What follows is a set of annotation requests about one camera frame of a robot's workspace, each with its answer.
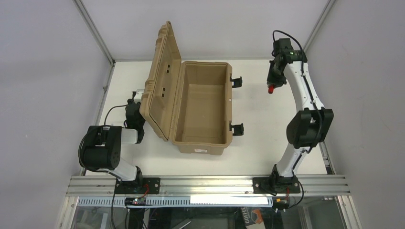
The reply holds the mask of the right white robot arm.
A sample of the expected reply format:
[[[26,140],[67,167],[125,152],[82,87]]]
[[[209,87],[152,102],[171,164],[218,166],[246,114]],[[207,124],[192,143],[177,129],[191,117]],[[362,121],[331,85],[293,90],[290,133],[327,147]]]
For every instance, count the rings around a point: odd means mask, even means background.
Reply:
[[[295,101],[296,114],[286,128],[287,148],[268,179],[272,192],[298,192],[296,172],[303,159],[324,141],[334,118],[332,109],[325,108],[318,97],[302,48],[295,50],[290,38],[273,42],[274,59],[270,61],[267,86],[269,94],[289,84]]]

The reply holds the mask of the red handled screwdriver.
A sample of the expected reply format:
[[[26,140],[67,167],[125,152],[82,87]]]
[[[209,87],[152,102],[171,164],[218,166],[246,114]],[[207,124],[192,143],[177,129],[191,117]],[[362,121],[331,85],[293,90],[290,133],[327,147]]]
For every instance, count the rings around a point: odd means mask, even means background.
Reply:
[[[274,88],[275,88],[275,86],[274,86],[273,84],[271,84],[271,85],[268,87],[268,93],[269,93],[269,94],[272,94],[272,93],[274,92]]]

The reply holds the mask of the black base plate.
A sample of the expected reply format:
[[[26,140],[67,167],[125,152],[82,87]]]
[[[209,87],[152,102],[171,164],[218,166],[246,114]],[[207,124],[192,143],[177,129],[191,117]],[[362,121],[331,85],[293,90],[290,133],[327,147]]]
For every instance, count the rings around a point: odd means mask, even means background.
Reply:
[[[254,194],[298,194],[301,185],[297,177],[254,177],[252,178]]]
[[[123,195],[144,195],[146,194],[159,194],[160,193],[159,177],[146,177],[142,182],[137,181],[116,181],[114,189],[115,194]]]

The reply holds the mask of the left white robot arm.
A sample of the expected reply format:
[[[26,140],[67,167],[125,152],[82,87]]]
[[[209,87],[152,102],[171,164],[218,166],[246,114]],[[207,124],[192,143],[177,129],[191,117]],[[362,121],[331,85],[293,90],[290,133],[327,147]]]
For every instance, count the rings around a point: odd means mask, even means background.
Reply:
[[[111,111],[121,107],[125,108],[123,125],[108,125]],[[140,101],[128,99],[127,104],[110,108],[102,125],[89,126],[78,147],[80,166],[91,172],[111,174],[118,181],[142,185],[141,169],[121,156],[123,145],[140,144],[143,140],[146,121],[140,107]]]

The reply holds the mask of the small green circuit board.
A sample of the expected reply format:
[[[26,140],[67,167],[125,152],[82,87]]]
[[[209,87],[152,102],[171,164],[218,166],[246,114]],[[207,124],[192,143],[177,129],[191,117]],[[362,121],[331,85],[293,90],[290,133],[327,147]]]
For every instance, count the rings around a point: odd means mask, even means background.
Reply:
[[[145,206],[146,205],[146,198],[126,198],[124,204],[126,206]]]

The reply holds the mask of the black bin latch rear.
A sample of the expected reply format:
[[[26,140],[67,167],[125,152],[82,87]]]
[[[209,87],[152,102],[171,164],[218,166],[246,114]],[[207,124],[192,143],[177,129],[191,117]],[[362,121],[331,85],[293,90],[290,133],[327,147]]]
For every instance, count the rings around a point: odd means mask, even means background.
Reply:
[[[240,88],[243,85],[243,78],[230,78],[230,82],[232,83],[232,88]]]

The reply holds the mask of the coffee labelled box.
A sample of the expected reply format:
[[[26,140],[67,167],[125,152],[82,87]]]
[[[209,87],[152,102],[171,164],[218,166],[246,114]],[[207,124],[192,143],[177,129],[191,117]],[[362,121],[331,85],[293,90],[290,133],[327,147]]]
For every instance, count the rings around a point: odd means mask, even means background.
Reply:
[[[242,218],[246,226],[263,223],[260,208],[241,207]]]

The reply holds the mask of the black bin latch front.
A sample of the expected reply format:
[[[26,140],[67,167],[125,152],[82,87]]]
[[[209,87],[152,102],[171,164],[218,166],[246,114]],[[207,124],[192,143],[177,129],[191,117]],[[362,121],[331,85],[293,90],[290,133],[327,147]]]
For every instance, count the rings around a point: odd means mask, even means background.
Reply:
[[[244,124],[229,125],[229,130],[232,132],[232,136],[243,136],[244,135]]]

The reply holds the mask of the black bin latch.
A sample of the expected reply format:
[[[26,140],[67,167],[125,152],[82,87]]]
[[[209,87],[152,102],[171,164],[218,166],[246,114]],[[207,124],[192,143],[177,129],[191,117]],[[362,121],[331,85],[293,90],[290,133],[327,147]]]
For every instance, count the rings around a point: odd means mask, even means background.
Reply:
[[[244,135],[244,124],[229,125],[229,130],[232,132],[232,136],[243,136]]]
[[[243,85],[243,78],[230,78],[230,82],[232,83],[232,88],[240,88]]]

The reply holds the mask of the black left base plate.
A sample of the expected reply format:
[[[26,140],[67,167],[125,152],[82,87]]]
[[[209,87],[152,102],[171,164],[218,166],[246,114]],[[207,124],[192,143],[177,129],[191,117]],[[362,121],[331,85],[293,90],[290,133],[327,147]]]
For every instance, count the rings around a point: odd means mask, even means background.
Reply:
[[[123,195],[144,195],[146,194],[159,194],[160,193],[159,177],[146,177],[142,182],[137,181],[116,181],[114,189],[115,194]]]

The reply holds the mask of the tan plastic bin with lid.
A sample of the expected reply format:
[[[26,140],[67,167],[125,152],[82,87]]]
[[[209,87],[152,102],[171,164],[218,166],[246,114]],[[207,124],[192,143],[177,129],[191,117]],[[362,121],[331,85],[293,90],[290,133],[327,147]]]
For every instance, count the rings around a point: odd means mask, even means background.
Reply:
[[[158,32],[140,113],[181,153],[220,156],[233,139],[232,73],[227,62],[183,61],[168,21]]]

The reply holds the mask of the aluminium mounting rail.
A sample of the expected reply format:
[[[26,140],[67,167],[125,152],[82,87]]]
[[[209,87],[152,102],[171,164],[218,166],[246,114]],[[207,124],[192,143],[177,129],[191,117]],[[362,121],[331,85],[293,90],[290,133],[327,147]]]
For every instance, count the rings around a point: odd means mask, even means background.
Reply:
[[[252,176],[160,176],[160,193],[154,197],[187,197],[191,195],[271,196],[254,194]],[[344,175],[299,175],[301,192],[289,196],[348,196],[350,189]],[[112,176],[73,176],[66,196],[108,197],[113,195],[116,179]],[[118,196],[135,197],[140,195]]]

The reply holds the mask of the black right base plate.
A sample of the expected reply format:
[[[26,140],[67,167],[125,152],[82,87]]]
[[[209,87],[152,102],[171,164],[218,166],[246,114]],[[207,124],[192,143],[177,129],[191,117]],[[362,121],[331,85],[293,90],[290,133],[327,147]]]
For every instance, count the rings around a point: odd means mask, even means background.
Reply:
[[[254,177],[252,178],[254,194],[298,194],[301,185],[297,177]]]

